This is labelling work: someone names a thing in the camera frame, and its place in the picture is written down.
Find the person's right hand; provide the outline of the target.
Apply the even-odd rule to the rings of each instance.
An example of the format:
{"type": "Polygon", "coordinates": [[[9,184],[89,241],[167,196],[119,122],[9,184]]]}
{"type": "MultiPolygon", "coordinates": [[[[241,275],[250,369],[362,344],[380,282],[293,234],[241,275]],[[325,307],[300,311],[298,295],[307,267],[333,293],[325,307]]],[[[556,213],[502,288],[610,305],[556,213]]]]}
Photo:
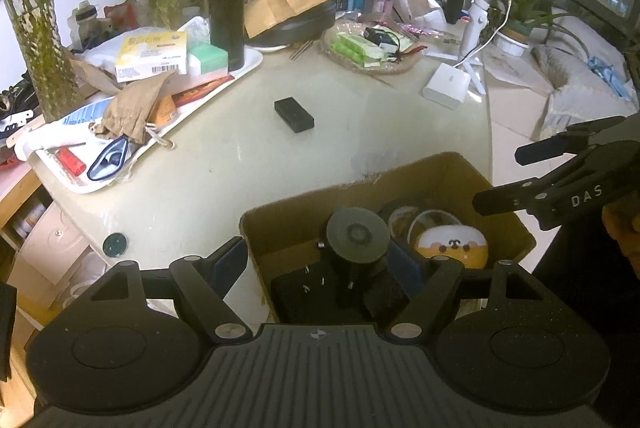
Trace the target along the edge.
{"type": "Polygon", "coordinates": [[[634,273],[639,274],[639,214],[631,215],[630,211],[618,201],[603,207],[602,221],[608,235],[620,246],[620,251],[634,268],[634,273]]]}

